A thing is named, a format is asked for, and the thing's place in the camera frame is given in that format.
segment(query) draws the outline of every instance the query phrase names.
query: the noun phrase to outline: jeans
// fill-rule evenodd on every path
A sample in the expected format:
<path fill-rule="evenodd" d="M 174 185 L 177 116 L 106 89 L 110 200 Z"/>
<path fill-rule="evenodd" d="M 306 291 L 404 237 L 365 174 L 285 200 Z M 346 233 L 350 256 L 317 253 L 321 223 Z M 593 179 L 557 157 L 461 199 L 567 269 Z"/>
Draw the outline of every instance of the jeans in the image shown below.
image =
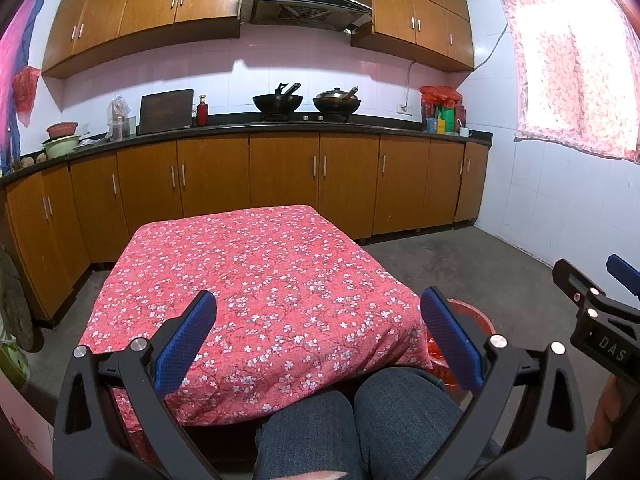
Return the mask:
<path fill-rule="evenodd" d="M 385 368 L 358 389 L 353 407 L 333 388 L 275 413 L 256 435 L 254 480 L 345 471 L 344 480 L 412 480 L 462 411 L 442 382 L 416 368 Z M 477 468 L 498 453 L 491 443 Z"/>

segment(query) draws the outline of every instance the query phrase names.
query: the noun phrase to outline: flowered tablecloth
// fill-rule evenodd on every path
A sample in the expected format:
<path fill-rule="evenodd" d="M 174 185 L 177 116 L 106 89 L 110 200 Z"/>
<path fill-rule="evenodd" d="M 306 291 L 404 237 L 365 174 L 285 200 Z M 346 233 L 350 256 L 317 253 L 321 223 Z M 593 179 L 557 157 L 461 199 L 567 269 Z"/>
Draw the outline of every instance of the flowered tablecloth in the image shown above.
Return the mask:
<path fill-rule="evenodd" d="M 181 424 L 256 418 L 384 365 L 433 367 L 418 297 L 308 206 L 141 227 L 81 343 L 98 353 L 151 337 L 201 289 L 216 296 L 218 317 L 165 398 Z M 139 430 L 121 390 L 116 398 L 129 430 Z"/>

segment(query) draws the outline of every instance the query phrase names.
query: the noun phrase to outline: pink floral curtain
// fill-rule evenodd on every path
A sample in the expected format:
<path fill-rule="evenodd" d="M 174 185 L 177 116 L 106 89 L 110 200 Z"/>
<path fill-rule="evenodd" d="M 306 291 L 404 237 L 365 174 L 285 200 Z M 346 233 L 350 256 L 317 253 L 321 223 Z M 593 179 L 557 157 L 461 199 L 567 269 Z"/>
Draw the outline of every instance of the pink floral curtain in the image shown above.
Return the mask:
<path fill-rule="evenodd" d="M 640 41 L 615 0 L 502 0 L 516 136 L 640 163 Z"/>

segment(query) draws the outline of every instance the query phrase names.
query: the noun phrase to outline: countertop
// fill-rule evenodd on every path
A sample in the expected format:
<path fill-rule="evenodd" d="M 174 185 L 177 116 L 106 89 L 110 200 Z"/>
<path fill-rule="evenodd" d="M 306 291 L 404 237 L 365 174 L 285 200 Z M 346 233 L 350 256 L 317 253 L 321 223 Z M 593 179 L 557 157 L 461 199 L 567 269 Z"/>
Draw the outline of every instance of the countertop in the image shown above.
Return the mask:
<path fill-rule="evenodd" d="M 156 134 L 129 137 L 116 142 L 102 142 L 95 146 L 81 148 L 67 155 L 58 156 L 45 162 L 40 162 L 22 168 L 21 170 L 0 177 L 0 187 L 24 178 L 32 173 L 46 170 L 58 164 L 71 162 L 100 153 L 113 152 L 132 146 L 164 142 L 166 140 L 190 139 L 197 137 L 223 136 L 230 134 L 256 134 L 256 133 L 290 133 L 290 132 L 331 132 L 363 135 L 398 135 L 411 137 L 424 137 L 434 140 L 447 140 L 449 142 L 476 142 L 491 146 L 492 134 L 489 132 L 474 131 L 470 137 L 459 137 L 442 134 L 428 134 L 420 131 L 421 124 L 415 121 L 403 121 L 397 119 L 377 118 L 372 116 L 352 115 L 348 123 L 336 123 L 316 120 L 317 114 L 296 112 L 293 120 L 283 122 L 260 122 L 260 114 L 220 114 L 209 116 L 209 125 L 192 126 L 180 130 L 168 130 Z M 308 116 L 310 120 L 302 120 L 302 116 Z"/>

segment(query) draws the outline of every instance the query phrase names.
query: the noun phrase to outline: range hood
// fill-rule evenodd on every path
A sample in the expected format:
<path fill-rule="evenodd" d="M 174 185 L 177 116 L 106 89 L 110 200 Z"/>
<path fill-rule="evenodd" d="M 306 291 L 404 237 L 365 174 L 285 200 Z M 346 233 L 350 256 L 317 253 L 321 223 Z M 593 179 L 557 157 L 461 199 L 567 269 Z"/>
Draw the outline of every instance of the range hood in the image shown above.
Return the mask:
<path fill-rule="evenodd" d="M 368 21 L 371 7 L 356 0 L 252 0 L 251 23 L 345 30 Z"/>

